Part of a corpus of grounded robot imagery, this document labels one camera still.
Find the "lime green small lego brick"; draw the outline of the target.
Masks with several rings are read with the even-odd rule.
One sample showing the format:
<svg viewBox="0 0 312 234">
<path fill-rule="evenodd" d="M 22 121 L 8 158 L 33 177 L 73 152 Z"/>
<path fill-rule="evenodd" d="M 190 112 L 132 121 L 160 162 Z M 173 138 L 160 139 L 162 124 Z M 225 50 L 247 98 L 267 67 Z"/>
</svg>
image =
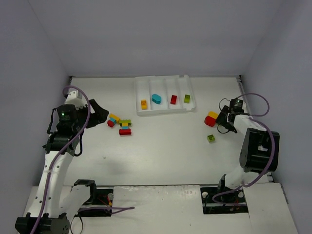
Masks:
<svg viewBox="0 0 312 234">
<path fill-rule="evenodd" d="M 213 134 L 207 136 L 207 141 L 209 143 L 215 142 L 215 137 Z"/>
</svg>

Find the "red curved lego brick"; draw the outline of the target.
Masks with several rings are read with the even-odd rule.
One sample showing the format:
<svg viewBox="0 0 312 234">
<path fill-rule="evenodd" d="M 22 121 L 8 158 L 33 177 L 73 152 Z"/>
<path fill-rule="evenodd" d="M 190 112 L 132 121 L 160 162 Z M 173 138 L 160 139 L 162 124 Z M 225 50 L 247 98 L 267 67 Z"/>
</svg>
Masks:
<svg viewBox="0 0 312 234">
<path fill-rule="evenodd" d="M 176 105 L 176 103 L 177 103 L 177 95 L 172 95 L 171 100 L 170 100 L 170 104 Z"/>
</svg>

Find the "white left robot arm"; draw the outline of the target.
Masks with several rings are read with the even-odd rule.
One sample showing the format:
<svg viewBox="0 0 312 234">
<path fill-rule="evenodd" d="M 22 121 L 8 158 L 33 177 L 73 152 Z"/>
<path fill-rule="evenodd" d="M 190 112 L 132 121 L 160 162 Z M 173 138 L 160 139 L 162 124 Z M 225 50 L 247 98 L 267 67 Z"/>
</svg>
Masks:
<svg viewBox="0 0 312 234">
<path fill-rule="evenodd" d="M 74 216 L 87 201 L 95 198 L 93 180 L 77 180 L 70 194 L 60 199 L 65 176 L 76 153 L 82 146 L 85 129 L 106 121 L 109 111 L 94 99 L 83 104 L 78 97 L 54 109 L 58 114 L 56 130 L 47 131 L 49 138 L 43 146 L 45 164 L 36 196 L 26 216 L 18 217 L 15 228 L 19 234 L 67 234 Z"/>
</svg>

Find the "long lime green lego brick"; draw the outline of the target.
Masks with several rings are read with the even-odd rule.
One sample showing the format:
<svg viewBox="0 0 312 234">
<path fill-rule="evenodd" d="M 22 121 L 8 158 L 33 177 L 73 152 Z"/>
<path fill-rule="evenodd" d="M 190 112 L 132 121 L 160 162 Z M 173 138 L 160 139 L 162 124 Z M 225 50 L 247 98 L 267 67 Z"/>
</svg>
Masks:
<svg viewBox="0 0 312 234">
<path fill-rule="evenodd" d="M 122 125 L 122 124 L 127 124 L 128 126 L 131 125 L 131 120 L 130 119 L 120 119 L 119 120 L 119 124 Z"/>
</svg>

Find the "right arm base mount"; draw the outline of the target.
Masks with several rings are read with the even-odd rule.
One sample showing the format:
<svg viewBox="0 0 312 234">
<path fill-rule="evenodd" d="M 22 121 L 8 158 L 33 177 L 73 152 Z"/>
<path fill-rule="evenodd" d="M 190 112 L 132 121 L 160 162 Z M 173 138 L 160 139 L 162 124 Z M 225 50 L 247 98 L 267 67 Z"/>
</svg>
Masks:
<svg viewBox="0 0 312 234">
<path fill-rule="evenodd" d="M 248 213 L 247 202 L 242 189 L 233 193 L 219 195 L 217 187 L 200 187 L 202 210 L 204 215 L 223 215 Z"/>
</svg>

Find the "red rounded lego brick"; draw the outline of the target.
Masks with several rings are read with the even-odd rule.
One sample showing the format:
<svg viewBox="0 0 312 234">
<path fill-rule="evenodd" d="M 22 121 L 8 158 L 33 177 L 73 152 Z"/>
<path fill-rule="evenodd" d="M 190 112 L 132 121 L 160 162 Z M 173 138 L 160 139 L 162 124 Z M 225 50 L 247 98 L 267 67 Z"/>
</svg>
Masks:
<svg viewBox="0 0 312 234">
<path fill-rule="evenodd" d="M 206 116 L 204 123 L 210 127 L 214 127 L 216 123 L 216 119 L 211 116 Z"/>
</svg>

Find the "yellow rounded lego brick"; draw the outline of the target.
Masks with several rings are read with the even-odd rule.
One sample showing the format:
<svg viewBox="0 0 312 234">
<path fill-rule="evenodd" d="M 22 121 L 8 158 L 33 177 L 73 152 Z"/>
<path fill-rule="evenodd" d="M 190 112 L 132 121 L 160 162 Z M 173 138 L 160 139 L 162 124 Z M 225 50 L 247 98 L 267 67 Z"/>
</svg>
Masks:
<svg viewBox="0 0 312 234">
<path fill-rule="evenodd" d="M 212 118 L 214 118 L 214 119 L 217 119 L 218 113 L 213 112 L 213 111 L 210 111 L 210 112 L 208 113 L 208 116 L 210 116 L 210 117 L 212 117 Z"/>
</svg>

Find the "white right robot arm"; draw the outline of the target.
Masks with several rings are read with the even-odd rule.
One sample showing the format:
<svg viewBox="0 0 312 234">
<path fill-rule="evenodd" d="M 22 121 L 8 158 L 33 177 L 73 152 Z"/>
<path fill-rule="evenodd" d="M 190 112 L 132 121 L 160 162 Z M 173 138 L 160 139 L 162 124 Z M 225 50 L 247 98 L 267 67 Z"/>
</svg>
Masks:
<svg viewBox="0 0 312 234">
<path fill-rule="evenodd" d="M 217 125 L 225 128 L 226 133 L 244 136 L 239 165 L 220 179 L 219 193 L 248 188 L 278 166 L 280 134 L 245 112 L 243 104 L 240 97 L 231 99 L 216 119 Z"/>
</svg>

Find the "lime green square lego brick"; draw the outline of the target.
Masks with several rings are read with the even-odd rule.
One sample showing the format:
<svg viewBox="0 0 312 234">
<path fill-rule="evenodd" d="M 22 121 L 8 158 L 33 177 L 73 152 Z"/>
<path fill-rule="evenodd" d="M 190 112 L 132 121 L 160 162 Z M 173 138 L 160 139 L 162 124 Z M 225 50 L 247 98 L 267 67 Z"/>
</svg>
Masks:
<svg viewBox="0 0 312 234">
<path fill-rule="evenodd" d="M 189 104 L 190 102 L 191 102 L 191 96 L 186 94 L 185 97 L 184 97 L 184 103 Z"/>
</svg>

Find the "yellow curved lego brick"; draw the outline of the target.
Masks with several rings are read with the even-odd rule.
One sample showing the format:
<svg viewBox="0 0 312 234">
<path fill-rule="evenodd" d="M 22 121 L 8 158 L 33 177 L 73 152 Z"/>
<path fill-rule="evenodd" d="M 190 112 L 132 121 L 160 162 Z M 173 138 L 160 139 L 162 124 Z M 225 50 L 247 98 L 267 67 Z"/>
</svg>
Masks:
<svg viewBox="0 0 312 234">
<path fill-rule="evenodd" d="M 141 109 L 142 110 L 147 110 L 148 109 L 148 104 L 147 104 L 147 101 L 145 99 L 141 100 Z"/>
</svg>

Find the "teal rounded lego brick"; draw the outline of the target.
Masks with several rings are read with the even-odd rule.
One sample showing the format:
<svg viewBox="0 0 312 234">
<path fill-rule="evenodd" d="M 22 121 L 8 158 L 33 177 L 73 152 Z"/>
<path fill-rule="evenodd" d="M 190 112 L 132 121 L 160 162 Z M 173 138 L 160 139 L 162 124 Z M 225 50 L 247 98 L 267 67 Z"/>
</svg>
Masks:
<svg viewBox="0 0 312 234">
<path fill-rule="evenodd" d="M 155 103 L 155 104 L 161 104 L 161 101 L 162 101 L 162 97 L 158 94 L 152 94 L 152 102 Z"/>
</svg>

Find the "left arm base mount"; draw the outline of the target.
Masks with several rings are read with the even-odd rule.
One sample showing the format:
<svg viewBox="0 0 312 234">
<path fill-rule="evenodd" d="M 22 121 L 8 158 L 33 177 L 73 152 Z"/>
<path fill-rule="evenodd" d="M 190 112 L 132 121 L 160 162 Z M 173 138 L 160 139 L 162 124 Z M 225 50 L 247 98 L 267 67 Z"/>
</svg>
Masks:
<svg viewBox="0 0 312 234">
<path fill-rule="evenodd" d="M 77 185 L 89 187 L 90 197 L 85 201 L 81 208 L 86 207 L 112 207 L 114 189 L 112 187 L 99 187 L 94 180 L 78 179 L 71 187 L 71 191 Z M 74 217 L 111 217 L 112 210 L 91 209 L 80 211 Z"/>
</svg>

